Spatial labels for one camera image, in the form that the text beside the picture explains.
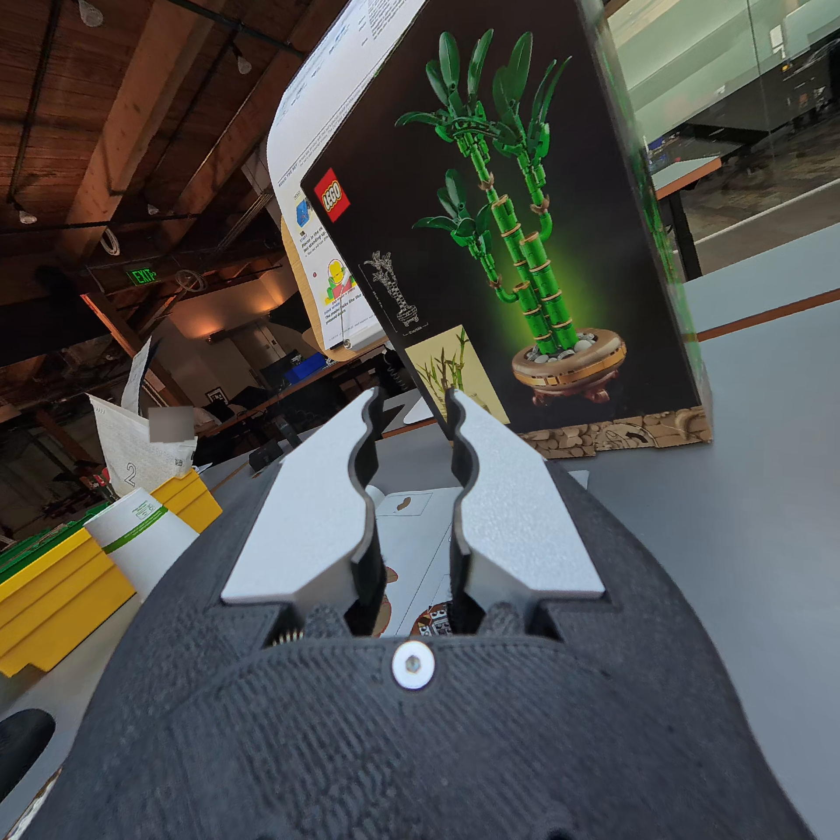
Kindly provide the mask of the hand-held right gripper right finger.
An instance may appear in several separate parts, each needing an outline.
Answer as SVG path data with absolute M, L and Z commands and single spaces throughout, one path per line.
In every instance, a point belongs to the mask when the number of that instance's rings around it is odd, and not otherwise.
M 450 547 L 452 617 L 500 602 L 532 617 L 548 600 L 597 600 L 605 587 L 545 459 L 462 391 L 446 394 L 451 469 L 463 487 Z

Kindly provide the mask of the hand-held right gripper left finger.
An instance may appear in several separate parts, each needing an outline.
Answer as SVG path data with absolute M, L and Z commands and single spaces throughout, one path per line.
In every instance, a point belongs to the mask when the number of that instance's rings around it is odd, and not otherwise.
M 377 467 L 384 394 L 371 388 L 282 461 L 222 590 L 230 605 L 317 605 L 377 617 L 386 583 L 375 504 L 365 489 Z

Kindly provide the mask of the blue storage bin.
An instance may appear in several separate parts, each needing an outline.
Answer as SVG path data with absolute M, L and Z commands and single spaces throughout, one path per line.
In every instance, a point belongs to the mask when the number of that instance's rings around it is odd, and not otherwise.
M 292 365 L 288 371 L 283 374 L 283 379 L 289 385 L 299 384 L 323 370 L 327 366 L 328 362 L 329 359 L 321 353 L 314 353 L 307 359 Z

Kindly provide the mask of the white instruction booklet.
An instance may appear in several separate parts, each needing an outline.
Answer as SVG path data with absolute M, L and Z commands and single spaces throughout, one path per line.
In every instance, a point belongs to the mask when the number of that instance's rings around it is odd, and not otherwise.
M 449 634 L 450 547 L 458 487 L 405 490 L 376 510 L 386 587 L 373 635 Z

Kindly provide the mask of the black lego set box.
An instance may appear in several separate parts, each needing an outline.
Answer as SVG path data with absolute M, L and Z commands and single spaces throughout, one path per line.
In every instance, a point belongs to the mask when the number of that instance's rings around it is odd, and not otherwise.
M 549 459 L 712 440 L 597 2 L 424 2 L 301 175 L 444 432 L 459 389 Z

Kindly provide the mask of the white paper cup green stripe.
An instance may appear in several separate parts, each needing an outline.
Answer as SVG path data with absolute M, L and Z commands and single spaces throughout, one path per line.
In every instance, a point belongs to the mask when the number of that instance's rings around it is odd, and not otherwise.
M 141 602 L 198 538 L 198 533 L 146 490 L 121 497 L 85 523 Z

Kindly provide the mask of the black rounded object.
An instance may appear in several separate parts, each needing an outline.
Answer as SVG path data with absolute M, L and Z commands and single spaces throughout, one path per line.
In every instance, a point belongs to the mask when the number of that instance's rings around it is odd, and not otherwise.
M 2 799 L 23 779 L 55 730 L 55 719 L 37 708 L 20 710 L 1 721 Z

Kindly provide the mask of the green plastic bin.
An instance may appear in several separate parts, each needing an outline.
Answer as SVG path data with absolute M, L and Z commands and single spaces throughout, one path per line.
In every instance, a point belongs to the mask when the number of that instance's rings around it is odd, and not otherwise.
M 26 566 L 35 562 L 40 556 L 67 540 L 75 532 L 82 529 L 89 519 L 100 513 L 108 505 L 104 501 L 85 511 L 78 520 L 61 523 L 52 529 L 42 531 L 8 546 L 1 552 L 1 583 L 9 580 Z

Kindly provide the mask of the black device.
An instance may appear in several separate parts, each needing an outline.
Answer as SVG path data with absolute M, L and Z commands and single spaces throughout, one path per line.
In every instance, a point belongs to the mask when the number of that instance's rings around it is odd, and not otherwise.
M 271 464 L 283 459 L 286 455 L 298 448 L 303 443 L 302 439 L 290 443 L 285 438 L 274 440 L 263 444 L 248 454 L 248 464 L 254 474 L 267 469 Z

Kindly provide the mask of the yellow plastic bin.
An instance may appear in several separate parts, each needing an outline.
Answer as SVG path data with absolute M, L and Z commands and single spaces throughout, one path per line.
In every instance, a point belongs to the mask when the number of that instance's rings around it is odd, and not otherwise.
M 197 533 L 204 532 L 223 512 L 195 469 L 168 479 L 151 495 Z
M 135 595 L 84 528 L 1 584 L 1 672 L 53 669 Z

